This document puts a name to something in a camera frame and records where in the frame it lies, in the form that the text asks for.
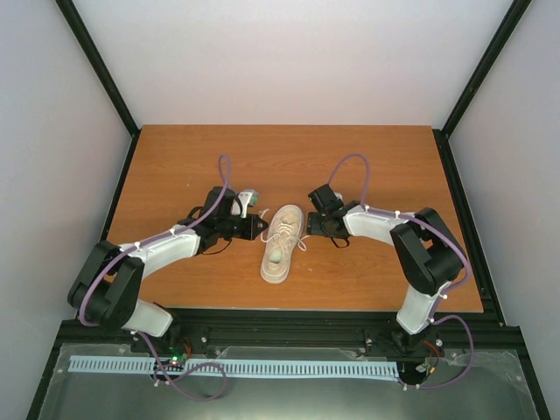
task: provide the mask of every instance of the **wall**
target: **wall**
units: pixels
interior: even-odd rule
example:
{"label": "wall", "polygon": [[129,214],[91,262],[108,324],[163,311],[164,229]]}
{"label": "wall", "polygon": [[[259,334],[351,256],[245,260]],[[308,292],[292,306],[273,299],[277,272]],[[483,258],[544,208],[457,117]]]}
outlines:
{"label": "wall", "polygon": [[76,0],[141,124],[443,126],[511,0]]}
{"label": "wall", "polygon": [[451,144],[510,325],[560,418],[560,3],[534,1]]}
{"label": "wall", "polygon": [[129,141],[54,1],[0,5],[0,418],[25,418]]}

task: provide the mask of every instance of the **beige shoe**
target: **beige shoe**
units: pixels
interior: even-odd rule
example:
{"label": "beige shoe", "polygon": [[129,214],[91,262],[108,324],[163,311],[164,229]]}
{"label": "beige shoe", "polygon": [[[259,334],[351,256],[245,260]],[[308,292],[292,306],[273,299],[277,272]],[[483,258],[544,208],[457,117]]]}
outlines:
{"label": "beige shoe", "polygon": [[290,271],[291,253],[296,247],[306,250],[300,238],[304,230],[304,212],[298,206],[289,204],[276,212],[269,224],[264,257],[261,264],[261,276],[269,283],[283,282]]}

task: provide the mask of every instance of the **wooden table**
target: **wooden table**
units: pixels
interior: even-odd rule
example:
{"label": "wooden table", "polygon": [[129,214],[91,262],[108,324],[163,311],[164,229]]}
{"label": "wooden table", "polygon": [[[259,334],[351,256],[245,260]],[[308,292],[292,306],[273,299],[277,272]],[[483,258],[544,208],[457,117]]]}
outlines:
{"label": "wooden table", "polygon": [[[201,206],[208,191],[221,184],[220,153],[231,157],[231,186],[256,189],[260,199],[252,210],[269,208],[269,220],[288,203],[311,211],[307,194],[354,151],[372,165],[369,205],[413,212],[433,207],[463,244],[431,128],[421,126],[144,126],[108,239],[143,239]],[[358,200],[364,173],[362,162],[350,159],[332,187],[345,200]],[[353,238],[346,249],[323,237],[305,243],[307,252],[294,251],[283,283],[261,279],[264,243],[234,240],[222,254],[199,255],[154,273],[143,282],[141,298],[177,307],[401,307],[408,284],[392,247],[366,238]],[[455,290],[441,309],[481,312],[475,282]]]}

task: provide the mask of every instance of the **shoelace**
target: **shoelace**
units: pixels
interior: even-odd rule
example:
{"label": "shoelace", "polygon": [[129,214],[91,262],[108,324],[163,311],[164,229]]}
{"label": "shoelace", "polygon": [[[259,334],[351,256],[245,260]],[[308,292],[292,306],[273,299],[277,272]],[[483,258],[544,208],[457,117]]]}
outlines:
{"label": "shoelace", "polygon": [[[266,212],[268,212],[269,210],[270,210],[269,208],[265,208],[264,210],[259,212],[259,216],[263,217],[266,214]],[[281,221],[280,226],[278,227],[279,232],[273,234],[270,238],[267,239],[264,239],[263,237],[264,232],[261,232],[261,241],[263,241],[264,243],[268,243],[274,239],[278,239],[281,234],[287,234],[288,239],[296,239],[297,247],[305,252],[307,250],[307,245],[305,245],[304,239],[309,238],[309,235],[306,235],[303,238],[298,238],[296,235],[294,235],[294,230],[295,229],[291,224],[284,223],[283,221]]]}

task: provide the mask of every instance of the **black metal frame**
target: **black metal frame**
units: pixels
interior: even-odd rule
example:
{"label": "black metal frame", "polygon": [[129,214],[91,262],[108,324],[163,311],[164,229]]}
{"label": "black metal frame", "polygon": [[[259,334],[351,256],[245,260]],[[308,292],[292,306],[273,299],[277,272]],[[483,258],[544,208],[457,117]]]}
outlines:
{"label": "black metal frame", "polygon": [[[140,129],[136,126],[73,1],[56,0],[56,3],[131,136],[129,152],[101,232],[101,239],[105,239],[137,147]],[[508,41],[509,36],[530,3],[531,0],[514,0],[512,2],[488,48],[475,68],[471,79],[466,84],[457,104],[450,113],[447,122],[442,129],[434,129],[433,135],[465,239],[466,250],[472,262],[484,309],[482,313],[467,313],[461,314],[461,316],[471,327],[472,336],[477,348],[513,349],[518,353],[539,417],[548,419],[550,414],[536,379],[521,330],[518,327],[504,325],[505,321],[496,296],[494,283],[487,267],[486,258],[480,245],[473,216],[468,206],[465,191],[461,184],[449,144],[452,132],[459,124],[462,115],[466,112],[493,63],[498,58],[501,49]],[[369,346],[366,342],[367,338],[374,338],[376,331],[386,329],[387,325],[395,319],[395,314],[392,312],[177,309],[174,310],[174,315],[187,328],[195,352],[211,354],[212,349],[227,346],[361,347],[366,349],[367,355],[384,356],[393,361],[414,359],[398,355],[394,352],[391,353],[390,349],[383,346]],[[438,328],[438,333],[449,348],[468,347],[465,332],[459,324],[449,323],[441,325]],[[108,333],[99,328],[83,327],[77,320],[64,321],[54,342],[41,382],[38,385],[38,391],[33,400],[28,419],[31,420],[39,417],[40,408],[53,374],[60,346],[64,343],[85,342],[114,342],[130,343],[133,346],[138,345],[125,332]]]}

